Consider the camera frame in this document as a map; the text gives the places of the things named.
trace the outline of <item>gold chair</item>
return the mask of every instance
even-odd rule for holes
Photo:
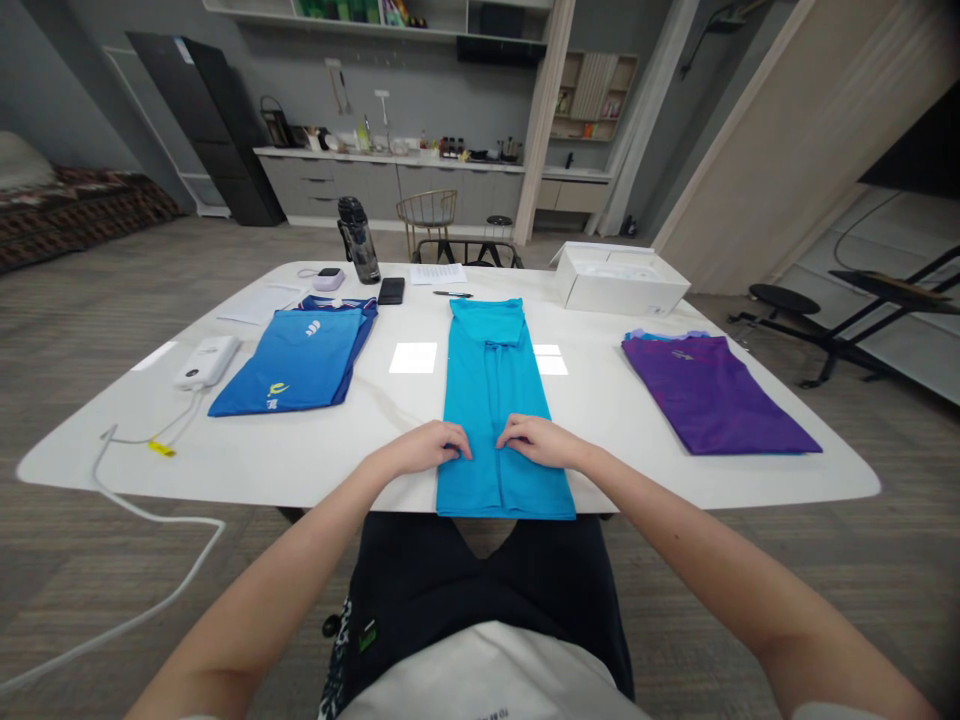
[[[417,228],[427,231],[427,239],[433,240],[436,231],[438,241],[437,260],[442,252],[447,262],[455,262],[450,249],[449,227],[457,216],[456,190],[431,190],[404,198],[397,203],[397,215],[403,220],[403,230],[407,236],[407,257],[412,257],[417,248]]]

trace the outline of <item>black water bottle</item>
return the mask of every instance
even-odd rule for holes
[[[343,238],[343,249],[347,251],[347,260],[352,260],[357,268],[357,277],[364,285],[380,282],[380,264],[363,205],[355,197],[342,197],[337,201],[337,210],[340,212],[337,227]]]

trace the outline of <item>person's left hand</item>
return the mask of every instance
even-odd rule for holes
[[[455,460],[461,453],[467,460],[473,460],[463,428],[431,420],[374,451],[370,458],[383,463],[391,477],[399,477],[437,467]]]

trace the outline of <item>wall shelf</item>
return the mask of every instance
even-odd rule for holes
[[[636,55],[568,52],[560,76],[550,138],[571,142],[611,142],[626,110],[627,93],[638,64]],[[617,117],[603,115],[611,112],[611,105],[615,103],[619,103]],[[594,125],[593,133],[590,137],[583,137],[589,125]]]
[[[523,5],[532,11],[543,11],[543,0],[523,0],[510,4]],[[450,3],[443,3],[449,13]],[[488,38],[509,42],[525,42],[532,45],[543,45],[541,40],[527,38],[502,38],[479,35],[467,32],[466,3],[464,3],[463,22],[452,23],[445,18],[444,27],[440,28],[410,28],[382,25],[378,23],[349,22],[346,20],[328,20],[325,18],[306,17],[301,14],[297,0],[203,0],[207,12],[228,17],[234,22],[251,25],[271,25],[274,27],[296,28],[315,32],[335,33],[339,35],[355,35],[363,37],[384,38],[412,42],[431,42],[455,45],[457,37],[468,35],[471,38]],[[425,14],[427,22],[430,15]]]

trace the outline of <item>white table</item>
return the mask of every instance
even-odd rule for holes
[[[363,298],[379,291],[378,285],[361,285],[347,263],[298,262],[278,267],[238,296],[268,281],[299,285],[307,294],[308,281],[299,280],[297,271],[330,266],[343,267],[347,273],[347,280],[331,295]],[[408,268],[381,265],[385,277],[406,277]],[[466,272],[469,283],[444,289],[473,293],[475,300],[522,297],[533,343],[559,350],[567,374],[542,376],[554,420],[603,445],[699,507],[787,505],[879,492],[876,474],[853,449],[734,343],[734,354],[760,386],[824,452],[689,455],[620,348],[624,333],[637,327],[666,334],[721,332],[688,303],[681,302],[666,318],[576,312],[559,305],[552,272],[474,267]],[[132,495],[312,506],[367,453],[419,423],[443,416],[451,312],[449,299],[434,295],[434,289],[411,286],[408,281],[402,305],[380,308],[356,362],[346,402],[277,415],[207,417],[213,398],[250,357],[266,327],[218,320],[214,309],[50,433],[23,459],[17,473],[25,482],[93,489],[89,472],[101,433],[114,423],[120,425],[118,437],[147,437],[158,431],[189,402],[189,394],[175,390],[171,379],[197,342],[213,335],[237,335],[243,341],[241,352],[224,380],[203,396],[200,413],[177,442],[176,457],[162,457],[144,446],[114,444],[103,460],[100,477],[113,490]],[[391,373],[398,343],[436,343],[433,371]],[[615,510],[585,477],[575,472],[568,476],[578,511]],[[435,471],[405,476],[387,487],[374,509],[434,512],[436,491]]]

